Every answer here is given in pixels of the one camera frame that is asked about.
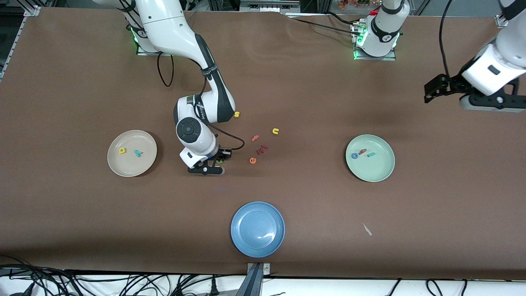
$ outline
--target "blue plate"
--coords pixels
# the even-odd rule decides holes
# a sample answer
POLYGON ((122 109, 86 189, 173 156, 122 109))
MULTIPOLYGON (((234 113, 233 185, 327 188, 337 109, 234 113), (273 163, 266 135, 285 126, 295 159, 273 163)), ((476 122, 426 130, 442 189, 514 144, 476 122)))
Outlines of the blue plate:
POLYGON ((230 235, 237 249, 250 257, 274 253, 285 237, 285 222, 271 204, 261 201, 242 206, 232 219, 230 235))

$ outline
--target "table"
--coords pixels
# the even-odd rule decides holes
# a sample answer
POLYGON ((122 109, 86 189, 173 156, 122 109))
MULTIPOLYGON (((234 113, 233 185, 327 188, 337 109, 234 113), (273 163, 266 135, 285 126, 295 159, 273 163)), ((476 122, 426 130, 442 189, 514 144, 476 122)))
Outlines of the table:
MULTIPOLYGON (((526 279, 526 117, 464 111, 454 96, 424 104, 443 72, 439 20, 409 17, 397 61, 375 62, 353 60, 346 33, 277 13, 191 16, 241 113, 219 126, 247 140, 211 177, 187 173, 172 119, 177 99, 200 91, 195 64, 175 57, 166 88, 121 13, 42 8, 0 84, 0 252, 64 269, 243 273, 253 259, 232 244, 230 220, 262 200, 287 228, 264 259, 278 275, 526 279), (119 177, 107 149, 132 129, 155 137, 158 157, 119 177), (360 134, 390 143, 391 177, 348 170, 360 134)), ((450 70, 496 32, 490 18, 448 18, 450 70)), ((168 73, 169 58, 161 65, 168 73)))

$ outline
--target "plate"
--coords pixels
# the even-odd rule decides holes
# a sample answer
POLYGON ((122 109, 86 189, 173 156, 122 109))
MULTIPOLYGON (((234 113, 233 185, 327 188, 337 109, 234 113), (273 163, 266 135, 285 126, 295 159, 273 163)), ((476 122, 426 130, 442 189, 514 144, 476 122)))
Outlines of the plate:
POLYGON ((113 140, 108 149, 109 168, 119 176, 135 177, 146 172, 157 157, 157 144, 145 131, 132 130, 122 133, 113 140), (119 149, 126 148, 120 154, 119 149), (135 150, 142 152, 137 157, 135 150))
POLYGON ((391 175, 395 169, 395 156, 389 144, 375 135, 357 136, 347 145, 345 159, 351 172, 356 177, 367 182, 380 182, 391 175), (359 153, 362 149, 367 152, 352 159, 353 153, 359 153))
POLYGON ((230 235, 237 249, 250 257, 274 253, 285 237, 285 222, 278 209, 256 201, 242 206, 234 215, 230 235))

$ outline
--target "green plate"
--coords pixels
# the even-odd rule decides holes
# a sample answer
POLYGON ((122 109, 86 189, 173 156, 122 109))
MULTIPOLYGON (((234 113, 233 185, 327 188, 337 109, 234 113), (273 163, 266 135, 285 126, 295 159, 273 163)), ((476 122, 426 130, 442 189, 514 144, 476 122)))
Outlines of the green plate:
POLYGON ((356 177, 367 182, 380 182, 391 175, 395 169, 395 154, 391 146, 382 138, 374 135, 357 136, 349 143, 345 151, 345 159, 351 172, 356 177), (367 152, 352 159, 352 153, 359 153, 362 149, 367 152))

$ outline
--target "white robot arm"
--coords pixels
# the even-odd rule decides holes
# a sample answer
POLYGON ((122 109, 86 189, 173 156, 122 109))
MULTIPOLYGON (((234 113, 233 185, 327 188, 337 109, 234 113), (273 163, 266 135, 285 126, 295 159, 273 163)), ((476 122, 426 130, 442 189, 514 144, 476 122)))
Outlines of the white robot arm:
POLYGON ((466 94, 467 110, 521 112, 526 96, 517 95, 518 77, 526 73, 526 0, 499 0, 508 25, 488 42, 454 77, 440 74, 425 85, 424 101, 441 95, 466 94), (511 94, 504 92, 513 86, 511 94))
POLYGON ((387 55, 396 45, 409 10, 409 0, 383 0, 378 14, 365 19, 367 31, 357 46, 370 56, 387 55))
POLYGON ((117 8, 130 24, 143 29, 142 40, 155 52, 183 56, 199 65, 211 91, 182 97, 174 107, 177 137, 185 146, 179 154, 190 173, 222 174, 215 160, 226 160, 231 149, 220 148, 208 125, 229 121, 236 109, 234 99, 223 82, 219 69, 205 40, 188 26, 178 0, 96 0, 117 8), (214 160, 208 166, 208 160, 214 160))

